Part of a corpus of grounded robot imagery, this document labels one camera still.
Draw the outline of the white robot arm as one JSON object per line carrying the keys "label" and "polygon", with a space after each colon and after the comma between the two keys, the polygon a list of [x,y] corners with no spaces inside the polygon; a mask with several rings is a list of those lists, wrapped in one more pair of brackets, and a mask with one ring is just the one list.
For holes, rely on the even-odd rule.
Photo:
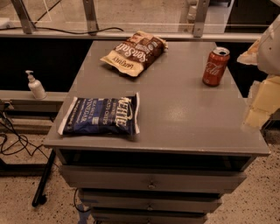
{"label": "white robot arm", "polygon": [[237,61],[257,66],[268,75],[263,81],[254,81],[250,87],[243,120],[244,124],[260,130],[280,109],[280,15]]}

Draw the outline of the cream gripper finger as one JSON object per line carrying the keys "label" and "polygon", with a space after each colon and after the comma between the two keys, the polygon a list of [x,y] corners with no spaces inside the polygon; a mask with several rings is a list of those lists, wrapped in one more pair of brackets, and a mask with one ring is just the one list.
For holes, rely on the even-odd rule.
{"label": "cream gripper finger", "polygon": [[248,92],[243,124],[261,129],[270,116],[280,109],[280,76],[269,75],[254,81]]}
{"label": "cream gripper finger", "polygon": [[237,61],[244,65],[257,65],[257,53],[258,47],[260,44],[260,40],[256,40],[254,44],[244,53],[242,53],[238,58]]}

